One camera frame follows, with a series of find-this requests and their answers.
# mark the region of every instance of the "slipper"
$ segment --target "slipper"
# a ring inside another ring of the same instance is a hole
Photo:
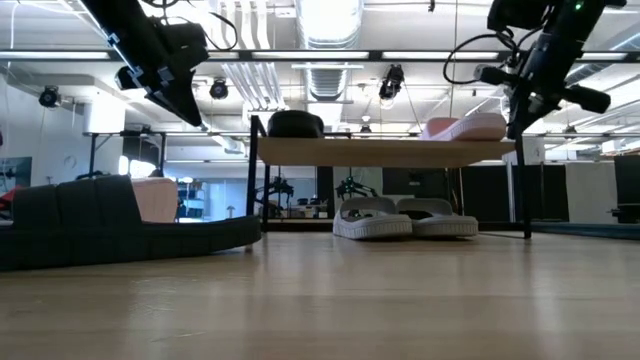
[[[500,141],[506,133],[506,122],[500,114],[479,113],[456,118],[433,118],[420,137],[429,141]]]
[[[458,216],[451,204],[442,199],[402,199],[398,212],[408,215],[413,223],[413,235],[418,237],[469,237],[478,235],[478,220]]]
[[[374,210],[377,216],[355,216]],[[353,240],[411,235],[411,219],[399,215],[393,200],[382,197],[353,198],[342,203],[333,219],[333,234]]]

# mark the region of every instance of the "black panel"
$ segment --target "black panel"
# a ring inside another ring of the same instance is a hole
[[[318,189],[318,199],[327,201],[327,217],[333,219],[335,216],[335,198],[333,185],[333,168],[319,167],[316,169],[316,189]]]
[[[509,192],[505,166],[462,169],[464,214],[478,221],[508,222]]]
[[[618,205],[640,204],[640,156],[616,156]]]
[[[129,160],[138,160],[159,166],[160,149],[140,137],[125,137],[122,145],[122,155]]]
[[[531,218],[538,221],[569,221],[567,200],[567,180],[564,166],[527,165],[525,191],[529,196]],[[517,166],[513,166],[513,182],[516,200],[516,219],[522,220],[520,212],[520,175]]]
[[[545,221],[569,221],[569,200],[567,198],[567,170],[564,165],[545,165],[544,203],[540,219]]]
[[[449,200],[444,169],[382,169],[382,193]]]

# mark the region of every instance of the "black robotic arm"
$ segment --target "black robotic arm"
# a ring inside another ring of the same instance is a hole
[[[200,126],[191,83],[192,69],[209,58],[202,27],[165,25],[160,18],[148,18],[138,0],[81,1],[127,64],[116,74],[120,89],[145,89],[147,99]]]

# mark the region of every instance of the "shelf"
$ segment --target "shelf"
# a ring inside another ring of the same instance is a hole
[[[260,138],[258,155],[270,165],[458,168],[514,149],[513,142]]]

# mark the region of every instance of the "fluorescent light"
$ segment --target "fluorescent light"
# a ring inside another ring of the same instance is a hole
[[[204,160],[167,160],[165,161],[168,164],[202,164],[206,161]]]
[[[605,8],[602,13],[603,14],[612,14],[612,15],[628,15],[628,14],[637,14],[638,12],[635,11],[635,10]]]
[[[235,51],[209,51],[209,57],[212,59],[237,59],[240,57]]]
[[[0,51],[2,60],[109,60],[106,51]]]
[[[233,137],[249,137],[251,133],[249,132],[222,132],[220,133],[222,136],[233,136]]]
[[[364,66],[353,64],[293,64],[291,68],[293,70],[362,70]]]
[[[354,133],[355,137],[407,137],[411,133]]]
[[[368,51],[256,51],[254,59],[345,59],[358,60],[369,57]]]
[[[588,52],[582,55],[582,60],[622,60],[626,53]]]
[[[167,136],[179,136],[179,137],[200,137],[207,136],[206,132],[175,132],[175,133],[167,133]]]
[[[387,51],[382,58],[387,60],[446,60],[450,52],[447,51]],[[498,58],[493,52],[457,52],[455,59],[461,60],[493,60]]]

